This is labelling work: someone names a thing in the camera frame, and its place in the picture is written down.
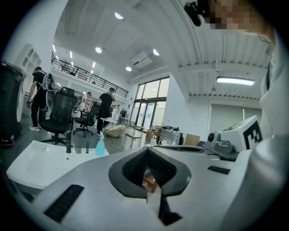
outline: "blue spray bottle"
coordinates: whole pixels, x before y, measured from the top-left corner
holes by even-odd
[[[95,149],[95,154],[97,156],[103,156],[104,155],[104,142],[103,142],[103,139],[104,139],[103,133],[100,132],[99,142],[96,145],[96,149]]]

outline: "railing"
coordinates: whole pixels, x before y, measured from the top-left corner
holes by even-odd
[[[51,67],[56,70],[60,70],[65,73],[71,74],[72,76],[78,77],[85,81],[88,81],[89,83],[92,83],[98,87],[104,88],[105,90],[109,90],[109,88],[114,88],[116,95],[122,96],[124,98],[126,98],[127,96],[128,91],[126,91],[125,89],[117,85],[114,85],[111,82],[95,74],[91,74],[89,71],[86,71],[80,67],[72,66],[69,63],[66,63],[64,61],[57,60],[57,59],[52,59]]]

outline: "white ceiling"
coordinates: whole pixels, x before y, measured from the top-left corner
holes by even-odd
[[[88,58],[89,62],[96,61],[127,80],[165,66],[162,58],[153,54],[154,47],[142,33],[125,19],[117,19],[114,10],[95,0],[69,0],[54,44]],[[98,54],[95,47],[103,52]],[[142,51],[152,63],[142,69],[133,68],[131,59]],[[126,71],[127,66],[132,68],[131,72]]]
[[[260,84],[272,51],[258,36],[195,27],[183,9],[187,0],[70,0],[55,44],[96,61],[127,80],[172,72],[189,95],[261,97]],[[118,12],[124,20],[116,19]],[[102,54],[95,47],[103,49]],[[156,48],[160,56],[152,50]],[[131,58],[145,51],[153,63],[131,73]],[[216,83],[218,76],[255,80],[252,87]]]

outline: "gray floor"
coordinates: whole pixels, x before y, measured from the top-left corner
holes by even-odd
[[[15,145],[12,147],[0,149],[0,159],[1,159],[1,162],[4,165],[5,169],[9,168],[9,166],[13,163],[13,161],[17,158],[17,156],[33,140],[41,141],[41,140],[45,140],[45,139],[50,139],[51,135],[53,135],[52,133],[47,132],[44,129],[41,129],[39,132],[30,131],[28,128],[29,128],[29,126],[32,125],[32,121],[31,121],[31,118],[26,116],[26,115],[22,115],[22,121],[21,122],[22,122],[21,135],[15,141]],[[74,124],[74,130],[79,126],[80,126],[80,124],[75,123]],[[95,133],[97,132],[96,127],[94,127],[94,126],[89,127],[89,130],[91,130]],[[171,134],[170,132],[167,132],[165,134],[165,137],[166,137],[165,139],[166,139],[168,144],[172,144],[172,140],[174,138],[174,135],[175,135],[175,133]],[[145,141],[145,136],[146,136],[146,134],[143,135],[141,143],[140,143],[139,139],[134,141],[132,148],[137,148],[139,145],[141,147],[143,147],[145,144],[149,143],[149,142]],[[82,132],[77,132],[75,135],[72,135],[72,139],[71,139],[71,143],[74,147],[75,146],[81,146],[83,148],[86,147],[86,142],[89,142],[89,148],[95,148],[98,141],[99,141],[99,139],[96,135],[91,135],[90,133],[87,133],[86,138],[84,138]],[[105,148],[107,149],[109,154],[115,154],[115,153],[119,152],[119,150],[117,150],[114,147],[120,148],[121,145],[122,146],[124,145],[123,150],[127,150],[130,148],[130,145],[131,145],[131,139],[129,137],[122,137],[122,138],[116,139],[116,143],[111,144],[114,147],[110,147],[107,144],[110,141],[114,141],[114,139],[112,139],[110,137],[105,137]]]

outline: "black office chair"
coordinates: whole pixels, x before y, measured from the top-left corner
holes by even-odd
[[[81,124],[82,128],[76,128],[76,130],[73,131],[73,135],[76,132],[80,132],[80,131],[83,132],[84,137],[86,137],[85,132],[90,132],[91,135],[93,135],[93,132],[89,131],[87,126],[93,126],[95,124],[95,121],[97,118],[96,115],[97,115],[99,109],[100,109],[100,106],[97,106],[97,103],[95,102],[93,104],[92,108],[90,109],[90,112],[79,110],[81,112],[81,116],[80,116],[80,118],[75,118],[75,121],[77,123]]]
[[[74,96],[74,90],[70,88],[62,88],[55,94],[53,109],[50,114],[50,119],[44,120],[40,126],[55,135],[51,139],[43,140],[43,143],[54,142],[55,145],[62,143],[66,138],[59,138],[59,134],[64,134],[68,130],[72,130],[73,119],[71,118],[72,110],[77,102],[77,97]]]

